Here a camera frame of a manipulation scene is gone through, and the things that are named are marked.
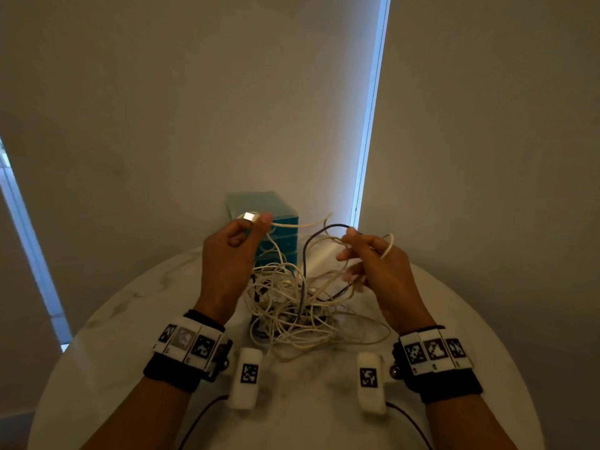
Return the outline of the person's right hand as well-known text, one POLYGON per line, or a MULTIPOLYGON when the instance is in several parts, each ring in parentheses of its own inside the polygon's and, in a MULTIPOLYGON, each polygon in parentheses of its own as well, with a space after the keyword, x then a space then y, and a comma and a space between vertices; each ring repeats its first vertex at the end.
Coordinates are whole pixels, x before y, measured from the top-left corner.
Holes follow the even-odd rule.
POLYGON ((359 259, 342 277, 359 292, 364 288, 373 291, 384 319, 396 333, 437 325, 419 294, 409 257, 402 249, 354 228, 347 229, 342 242, 347 248, 372 249, 371 261, 359 259))

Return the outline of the person's left hand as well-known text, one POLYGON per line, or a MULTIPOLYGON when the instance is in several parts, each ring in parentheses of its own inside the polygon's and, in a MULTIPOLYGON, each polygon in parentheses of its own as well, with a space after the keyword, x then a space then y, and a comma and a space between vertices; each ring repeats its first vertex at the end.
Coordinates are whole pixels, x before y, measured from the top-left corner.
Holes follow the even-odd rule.
POLYGON ((253 221, 233 219, 204 240, 199 298, 194 310, 225 325, 250 280, 256 248, 250 248, 253 221))

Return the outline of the person's right forearm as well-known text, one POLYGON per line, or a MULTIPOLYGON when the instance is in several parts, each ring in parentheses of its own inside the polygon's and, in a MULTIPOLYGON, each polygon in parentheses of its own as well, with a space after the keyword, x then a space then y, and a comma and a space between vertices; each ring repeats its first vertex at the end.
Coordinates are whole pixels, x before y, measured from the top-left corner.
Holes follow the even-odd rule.
POLYGON ((425 406, 436 450, 518 450, 480 395, 425 406))

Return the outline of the person's left forearm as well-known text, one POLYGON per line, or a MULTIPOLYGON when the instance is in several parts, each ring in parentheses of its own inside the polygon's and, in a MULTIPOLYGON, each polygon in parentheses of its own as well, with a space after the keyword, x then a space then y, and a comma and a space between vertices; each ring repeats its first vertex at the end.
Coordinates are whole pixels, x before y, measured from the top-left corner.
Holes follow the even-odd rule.
POLYGON ((191 395, 143 377, 80 450, 174 450, 191 395))

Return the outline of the teal drawer box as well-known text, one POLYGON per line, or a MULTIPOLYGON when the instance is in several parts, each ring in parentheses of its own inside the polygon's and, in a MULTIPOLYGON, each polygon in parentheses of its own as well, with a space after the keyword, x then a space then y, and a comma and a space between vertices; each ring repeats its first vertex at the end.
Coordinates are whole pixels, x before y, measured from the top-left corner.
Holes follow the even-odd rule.
POLYGON ((279 194, 275 191, 236 192, 227 194, 225 203, 231 219, 243 217, 247 212, 269 212, 273 223, 290 225, 272 226, 269 236, 263 238, 256 250, 253 267, 281 262, 297 264, 298 213, 279 194))

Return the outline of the black wristband with marker tiles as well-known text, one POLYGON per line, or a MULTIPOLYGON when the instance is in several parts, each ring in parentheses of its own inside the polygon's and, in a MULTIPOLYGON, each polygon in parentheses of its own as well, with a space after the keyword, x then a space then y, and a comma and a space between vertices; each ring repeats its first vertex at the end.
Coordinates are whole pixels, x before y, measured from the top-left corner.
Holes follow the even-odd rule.
POLYGON ((395 378, 425 405, 484 392, 463 344, 445 326, 401 334, 392 355, 398 370, 395 378))
POLYGON ((232 346, 223 325, 191 309, 164 328, 143 375, 194 393, 202 381, 213 383, 226 369, 232 346))

